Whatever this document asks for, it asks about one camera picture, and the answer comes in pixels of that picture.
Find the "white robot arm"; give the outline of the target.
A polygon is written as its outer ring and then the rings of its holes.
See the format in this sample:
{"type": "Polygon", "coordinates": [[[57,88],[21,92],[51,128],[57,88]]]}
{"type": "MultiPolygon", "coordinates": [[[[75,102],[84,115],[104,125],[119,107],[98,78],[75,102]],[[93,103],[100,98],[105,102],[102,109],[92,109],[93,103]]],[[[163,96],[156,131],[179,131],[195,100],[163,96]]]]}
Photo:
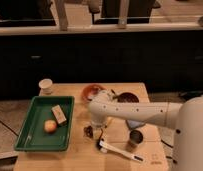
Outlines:
{"type": "Polygon", "coordinates": [[[93,125],[116,117],[174,129],[172,171],[203,171],[203,96],[184,103],[119,103],[113,97],[103,90],[89,103],[93,125]]]}

